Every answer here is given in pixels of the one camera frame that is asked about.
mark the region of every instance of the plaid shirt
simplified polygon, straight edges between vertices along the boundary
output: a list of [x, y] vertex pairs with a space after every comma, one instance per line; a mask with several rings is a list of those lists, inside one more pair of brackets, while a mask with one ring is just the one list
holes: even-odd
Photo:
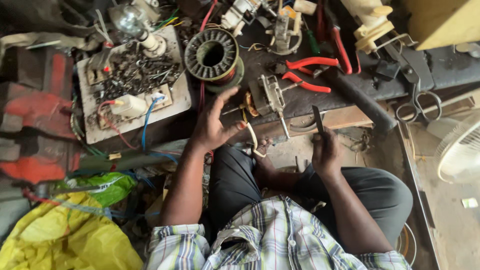
[[[233, 245], [221, 248], [223, 243]], [[396, 251], [346, 253], [327, 228], [288, 197], [246, 206], [210, 248], [199, 224], [156, 227], [144, 269], [410, 270]]]

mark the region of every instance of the yellow plastic bag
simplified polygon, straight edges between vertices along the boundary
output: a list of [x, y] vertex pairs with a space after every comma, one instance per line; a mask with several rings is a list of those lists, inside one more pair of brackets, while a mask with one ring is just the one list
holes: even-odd
[[[91, 207], [87, 193], [57, 198]], [[139, 270], [142, 260], [107, 217], [42, 203], [21, 218], [0, 250], [2, 270]]]

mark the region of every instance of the metal scissors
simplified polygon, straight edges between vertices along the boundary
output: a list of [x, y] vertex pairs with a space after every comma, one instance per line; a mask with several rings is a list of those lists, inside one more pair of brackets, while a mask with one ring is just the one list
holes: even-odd
[[[409, 95], [410, 95], [410, 101], [402, 104], [400, 107], [397, 108], [395, 111], [395, 117], [397, 120], [399, 120], [402, 123], [411, 123], [414, 122], [419, 115], [422, 115], [423, 119], [427, 122], [431, 122], [434, 120], [438, 120], [440, 116], [442, 115], [442, 100], [438, 95], [435, 93], [426, 90], [422, 91], [421, 86], [420, 86], [420, 76], [418, 73], [415, 71], [415, 69], [410, 65], [410, 63], [403, 57], [396, 49], [393, 47], [392, 44], [385, 45], [385, 50], [390, 54], [390, 56], [398, 61], [401, 67], [401, 72], [405, 76], [405, 78], [410, 82], [410, 90], [409, 90]], [[425, 115], [425, 111], [423, 110], [422, 106], [420, 105], [419, 102], [419, 97], [422, 95], [428, 95], [433, 98], [435, 101], [435, 105], [438, 110], [438, 114], [435, 118], [430, 119]], [[411, 107], [414, 112], [412, 118], [409, 118], [407, 120], [403, 119], [400, 117], [399, 112], [401, 109], [406, 108], [406, 107]]]

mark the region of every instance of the metal blade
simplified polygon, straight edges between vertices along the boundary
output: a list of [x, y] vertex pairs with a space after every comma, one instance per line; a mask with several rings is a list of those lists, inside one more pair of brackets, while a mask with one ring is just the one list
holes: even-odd
[[320, 115], [320, 111], [318, 110], [318, 107], [315, 105], [312, 105], [312, 110], [313, 110], [313, 115], [315, 117], [315, 122], [317, 122], [318, 133], [322, 134], [325, 132], [325, 129], [324, 129], [324, 124], [322, 123], [322, 117]]

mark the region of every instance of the screwdriver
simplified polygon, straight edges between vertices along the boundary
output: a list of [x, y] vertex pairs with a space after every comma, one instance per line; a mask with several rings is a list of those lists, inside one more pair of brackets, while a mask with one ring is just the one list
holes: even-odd
[[307, 22], [305, 21], [305, 18], [303, 18], [303, 23], [307, 28], [308, 42], [310, 43], [310, 48], [312, 49], [313, 56], [320, 56], [320, 48], [318, 47], [317, 40], [313, 36], [313, 32], [310, 29], [308, 29], [308, 25], [307, 25]]

